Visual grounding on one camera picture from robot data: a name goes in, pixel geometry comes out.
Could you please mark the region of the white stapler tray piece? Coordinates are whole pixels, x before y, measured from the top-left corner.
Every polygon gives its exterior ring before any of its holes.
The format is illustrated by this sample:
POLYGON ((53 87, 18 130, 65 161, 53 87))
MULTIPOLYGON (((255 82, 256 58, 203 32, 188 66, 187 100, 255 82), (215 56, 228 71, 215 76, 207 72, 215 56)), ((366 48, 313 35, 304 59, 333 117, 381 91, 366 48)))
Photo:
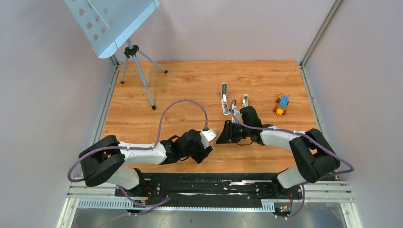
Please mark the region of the white stapler tray piece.
POLYGON ((242 101, 242 107, 248 107, 249 106, 249 95, 248 94, 244 94, 243 96, 243 101, 242 101))

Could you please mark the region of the light blue white stapler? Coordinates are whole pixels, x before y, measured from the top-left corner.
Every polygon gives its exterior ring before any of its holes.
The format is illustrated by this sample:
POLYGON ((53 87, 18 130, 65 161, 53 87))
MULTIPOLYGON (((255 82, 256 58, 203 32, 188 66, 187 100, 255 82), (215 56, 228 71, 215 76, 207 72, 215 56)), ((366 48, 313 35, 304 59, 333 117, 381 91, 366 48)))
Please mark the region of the light blue white stapler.
POLYGON ((221 105, 224 115, 230 114, 227 101, 227 95, 228 95, 227 90, 228 90, 228 84, 226 82, 223 82, 221 84, 221 105))

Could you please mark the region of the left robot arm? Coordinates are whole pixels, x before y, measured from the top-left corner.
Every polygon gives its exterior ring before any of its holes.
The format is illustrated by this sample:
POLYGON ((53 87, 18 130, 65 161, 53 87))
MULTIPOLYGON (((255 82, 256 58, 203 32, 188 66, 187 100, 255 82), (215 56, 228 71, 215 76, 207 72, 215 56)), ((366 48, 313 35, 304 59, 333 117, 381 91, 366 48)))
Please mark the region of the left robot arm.
POLYGON ((120 142, 108 135, 79 154, 78 160, 87 187, 110 183, 128 190, 134 196, 145 192, 145 182, 138 169, 130 164, 172 164, 187 158, 201 163, 212 151, 210 143, 216 133, 189 130, 156 145, 120 142))

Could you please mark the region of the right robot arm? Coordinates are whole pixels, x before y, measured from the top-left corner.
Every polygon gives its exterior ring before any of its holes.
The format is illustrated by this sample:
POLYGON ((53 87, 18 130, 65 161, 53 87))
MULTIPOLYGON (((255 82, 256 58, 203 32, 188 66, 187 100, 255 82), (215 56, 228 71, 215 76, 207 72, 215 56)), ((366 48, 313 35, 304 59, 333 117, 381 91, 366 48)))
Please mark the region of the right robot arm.
POLYGON ((272 194, 280 199, 290 193, 290 188, 305 182, 315 183, 340 167, 340 160, 334 157, 335 152, 318 129, 293 132, 262 124, 252 106, 241 108, 239 117, 225 121, 216 143, 238 143, 246 138, 253 143, 279 147, 293 154, 295 167, 272 178, 272 194))

